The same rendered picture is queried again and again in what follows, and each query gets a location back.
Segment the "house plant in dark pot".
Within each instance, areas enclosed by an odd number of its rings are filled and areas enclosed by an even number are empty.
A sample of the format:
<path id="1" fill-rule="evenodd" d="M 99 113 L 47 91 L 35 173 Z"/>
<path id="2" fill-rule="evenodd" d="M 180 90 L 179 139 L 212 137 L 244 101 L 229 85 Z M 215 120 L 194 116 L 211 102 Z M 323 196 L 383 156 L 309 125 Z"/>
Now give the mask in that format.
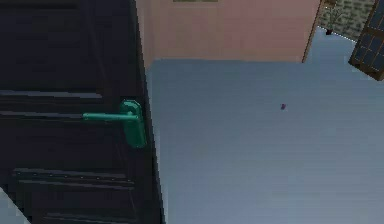
<path id="1" fill-rule="evenodd" d="M 334 30 L 334 25 L 337 20 L 343 15 L 343 10 L 338 6 L 336 2 L 333 4 L 328 3 L 325 7 L 325 14 L 329 16 L 326 34 L 331 35 Z"/>

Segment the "black panelled room door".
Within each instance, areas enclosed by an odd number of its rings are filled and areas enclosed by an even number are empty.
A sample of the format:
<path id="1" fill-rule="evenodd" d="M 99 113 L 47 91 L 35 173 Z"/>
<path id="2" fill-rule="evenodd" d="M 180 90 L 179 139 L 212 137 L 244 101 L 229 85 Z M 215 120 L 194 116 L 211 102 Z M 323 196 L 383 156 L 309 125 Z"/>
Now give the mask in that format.
<path id="1" fill-rule="evenodd" d="M 144 148 L 82 119 L 123 100 Z M 0 0 L 0 188 L 29 224 L 165 224 L 137 0 Z"/>

